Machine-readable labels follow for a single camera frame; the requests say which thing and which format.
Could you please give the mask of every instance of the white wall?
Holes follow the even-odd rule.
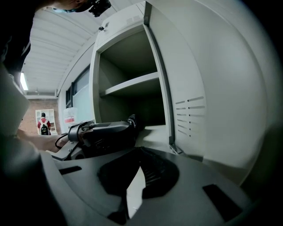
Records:
[[[63,115],[63,111],[64,109],[66,109],[66,91],[70,88],[71,83],[75,81],[79,74],[90,64],[92,58],[92,49],[93,45],[89,47],[88,50],[76,62],[76,64],[68,74],[65,82],[63,83],[60,94],[58,96],[59,121],[62,133],[68,132],[68,127],[64,124]]]

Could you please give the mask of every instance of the red shirt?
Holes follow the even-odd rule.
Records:
[[[43,123],[45,123],[45,122],[46,122],[46,118],[42,118],[41,121],[42,121]],[[41,126],[41,123],[40,123],[40,121],[38,121],[38,123],[37,123],[37,128],[40,129],[40,126]],[[47,127],[48,127],[48,129],[49,129],[49,134],[51,135],[51,133],[50,133],[51,124],[50,124],[49,121],[47,122]]]

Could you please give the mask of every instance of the person wearing backpack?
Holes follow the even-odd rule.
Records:
[[[41,113],[41,119],[37,123],[37,128],[40,135],[51,135],[51,124],[48,119],[45,118],[45,113]]]

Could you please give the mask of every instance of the brick wall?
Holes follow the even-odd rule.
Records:
[[[54,117],[57,133],[61,134],[59,116],[58,116],[58,102],[53,99],[33,99],[30,100],[30,107],[27,110],[19,129],[26,131],[28,134],[38,134],[36,128],[35,110],[54,109]]]

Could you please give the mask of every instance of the black rectangular hole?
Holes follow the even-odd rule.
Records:
[[[79,171],[79,170],[81,170],[81,167],[72,166],[72,167],[69,167],[69,168],[60,169],[59,172],[61,173],[61,175],[64,175],[64,174],[76,172],[76,171]]]
[[[239,208],[218,186],[208,185],[203,187],[203,190],[225,222],[232,220],[242,212],[242,209]]]

